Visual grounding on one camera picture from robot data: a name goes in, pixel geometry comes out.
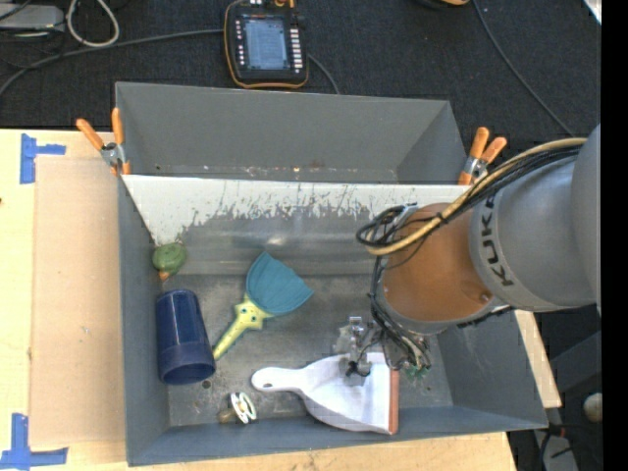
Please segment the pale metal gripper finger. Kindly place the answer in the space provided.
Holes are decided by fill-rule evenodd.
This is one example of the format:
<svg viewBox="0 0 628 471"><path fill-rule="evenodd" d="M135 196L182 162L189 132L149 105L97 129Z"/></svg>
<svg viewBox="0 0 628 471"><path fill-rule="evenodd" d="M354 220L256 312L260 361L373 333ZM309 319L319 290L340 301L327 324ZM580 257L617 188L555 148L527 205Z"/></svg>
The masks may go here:
<svg viewBox="0 0 628 471"><path fill-rule="evenodd" d="M363 349L366 327L361 316L349 316L347 323L339 328L334 344L334 353L358 357Z"/></svg>
<svg viewBox="0 0 628 471"><path fill-rule="evenodd" d="M342 361L342 380L350 387L364 386L371 375L372 363L367 354Z"/></svg>

